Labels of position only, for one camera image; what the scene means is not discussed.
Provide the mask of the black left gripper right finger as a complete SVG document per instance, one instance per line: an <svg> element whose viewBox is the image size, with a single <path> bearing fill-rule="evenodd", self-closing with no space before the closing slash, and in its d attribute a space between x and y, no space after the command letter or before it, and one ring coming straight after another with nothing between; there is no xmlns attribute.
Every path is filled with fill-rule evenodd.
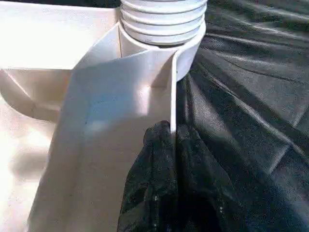
<svg viewBox="0 0 309 232"><path fill-rule="evenodd" d="M180 231L244 231L242 207L231 180L198 132L181 125L176 139Z"/></svg>

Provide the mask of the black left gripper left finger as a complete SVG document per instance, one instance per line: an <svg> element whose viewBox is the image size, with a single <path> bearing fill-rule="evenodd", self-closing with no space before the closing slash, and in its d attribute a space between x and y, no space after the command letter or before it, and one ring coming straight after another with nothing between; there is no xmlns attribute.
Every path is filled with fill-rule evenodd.
<svg viewBox="0 0 309 232"><path fill-rule="evenodd" d="M144 134L129 170L118 219L119 232L174 232L178 184L170 123L160 121Z"/></svg>

